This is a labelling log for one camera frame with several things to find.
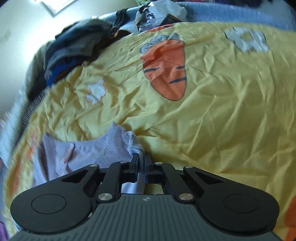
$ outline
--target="light blue blanket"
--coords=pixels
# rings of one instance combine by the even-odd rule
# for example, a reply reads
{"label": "light blue blanket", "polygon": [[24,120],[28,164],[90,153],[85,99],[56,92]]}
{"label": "light blue blanket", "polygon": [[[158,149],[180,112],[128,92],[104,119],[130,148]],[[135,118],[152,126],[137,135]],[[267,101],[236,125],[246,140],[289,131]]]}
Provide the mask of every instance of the light blue blanket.
{"label": "light blue blanket", "polygon": [[[213,3],[198,3],[198,2],[178,2],[187,10],[187,20],[189,22],[242,22],[242,23],[257,23],[268,25],[283,30],[296,30],[295,18],[283,21],[271,15],[250,9],[247,7],[237,7],[226,4]],[[137,33],[134,19],[138,7],[128,9],[126,12],[130,16],[131,21],[121,29]],[[116,19],[115,13],[109,13],[101,16],[102,20],[114,22]]]}

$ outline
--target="metal screw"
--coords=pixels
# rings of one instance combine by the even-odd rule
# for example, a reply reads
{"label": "metal screw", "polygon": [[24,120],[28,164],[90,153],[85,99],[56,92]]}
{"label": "metal screw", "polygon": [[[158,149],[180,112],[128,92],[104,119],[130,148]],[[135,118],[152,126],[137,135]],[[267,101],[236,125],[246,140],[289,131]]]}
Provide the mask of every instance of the metal screw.
{"label": "metal screw", "polygon": [[184,201],[190,201],[193,199],[193,195],[190,193],[182,193],[179,195],[179,198]]}
{"label": "metal screw", "polygon": [[109,201],[112,199],[112,195],[110,193],[101,193],[98,196],[98,199],[100,199],[101,201]]}

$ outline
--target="plastic bag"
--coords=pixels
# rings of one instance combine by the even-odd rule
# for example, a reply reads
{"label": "plastic bag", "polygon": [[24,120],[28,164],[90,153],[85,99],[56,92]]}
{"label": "plastic bag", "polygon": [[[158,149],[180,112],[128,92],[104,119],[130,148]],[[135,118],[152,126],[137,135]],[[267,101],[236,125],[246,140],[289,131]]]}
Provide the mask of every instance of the plastic bag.
{"label": "plastic bag", "polygon": [[171,0],[157,0],[142,5],[136,14],[139,32],[158,26],[186,22],[187,11]]}

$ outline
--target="bed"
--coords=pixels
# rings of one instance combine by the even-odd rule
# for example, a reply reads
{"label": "bed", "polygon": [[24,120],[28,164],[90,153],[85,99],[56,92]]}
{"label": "bed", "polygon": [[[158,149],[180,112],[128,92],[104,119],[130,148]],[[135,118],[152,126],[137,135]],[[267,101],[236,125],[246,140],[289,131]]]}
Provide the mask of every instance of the bed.
{"label": "bed", "polygon": [[[93,140],[115,122],[133,131],[154,161],[196,166],[268,192],[280,205],[274,232],[286,241],[296,238],[295,19],[222,4],[180,4],[194,23],[128,35],[76,67],[48,91],[18,141],[46,45],[37,52],[7,123],[14,130],[5,137],[3,158],[10,235],[16,230],[9,208],[32,186],[32,155],[42,135]],[[127,11],[131,19],[136,11]],[[101,19],[113,22],[115,14]],[[122,29],[136,32],[133,21]],[[236,42],[246,29],[260,38],[260,50]]]}

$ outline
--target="orange pattern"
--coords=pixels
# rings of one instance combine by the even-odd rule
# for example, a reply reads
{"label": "orange pattern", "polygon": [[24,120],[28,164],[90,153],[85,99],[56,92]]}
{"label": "orange pattern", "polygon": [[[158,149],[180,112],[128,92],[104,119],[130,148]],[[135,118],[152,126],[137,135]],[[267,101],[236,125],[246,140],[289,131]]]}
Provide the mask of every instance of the orange pattern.
{"label": "orange pattern", "polygon": [[167,25],[159,26],[159,27],[157,27],[157,28],[149,29],[149,30],[147,30],[146,32],[147,32],[147,33],[154,33],[154,32],[156,32],[156,31],[163,30],[163,29],[168,28],[168,27],[171,27],[171,26],[173,26],[173,25],[174,25],[174,24],[171,23],[171,24],[167,24]]}
{"label": "orange pattern", "polygon": [[296,196],[294,196],[290,202],[285,216],[285,225],[289,227],[286,241],[296,240]]}
{"label": "orange pattern", "polygon": [[152,87],[163,97],[180,100],[186,88],[184,42],[166,39],[141,56],[144,74]]}

